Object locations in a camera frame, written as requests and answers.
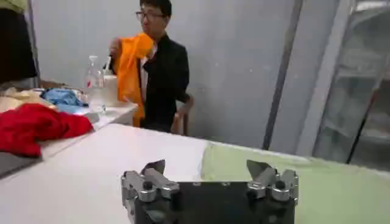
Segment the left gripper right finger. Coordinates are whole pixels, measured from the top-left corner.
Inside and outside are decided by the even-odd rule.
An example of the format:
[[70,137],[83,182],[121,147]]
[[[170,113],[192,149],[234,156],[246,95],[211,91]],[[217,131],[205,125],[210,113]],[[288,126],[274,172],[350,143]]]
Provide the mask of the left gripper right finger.
[[295,170],[286,169],[279,173],[268,163],[249,159],[246,165],[252,177],[247,187],[256,199],[270,196],[275,201],[299,200],[299,176]]

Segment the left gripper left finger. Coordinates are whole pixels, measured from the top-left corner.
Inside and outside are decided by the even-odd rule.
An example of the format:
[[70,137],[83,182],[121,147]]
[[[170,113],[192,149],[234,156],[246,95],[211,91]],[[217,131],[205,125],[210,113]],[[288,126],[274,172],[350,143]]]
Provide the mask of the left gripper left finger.
[[148,163],[141,172],[125,171],[121,177],[122,205],[129,207],[130,202],[139,199],[151,203],[160,195],[170,200],[180,191],[179,183],[166,178],[163,173],[166,161],[164,159]]

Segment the person's right hand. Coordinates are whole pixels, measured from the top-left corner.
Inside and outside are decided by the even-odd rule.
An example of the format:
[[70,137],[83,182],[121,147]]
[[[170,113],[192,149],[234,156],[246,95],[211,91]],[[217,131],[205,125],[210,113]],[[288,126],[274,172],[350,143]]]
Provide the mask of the person's right hand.
[[120,38],[116,37],[112,40],[109,47],[109,53],[112,60],[116,60],[122,54],[122,41]]

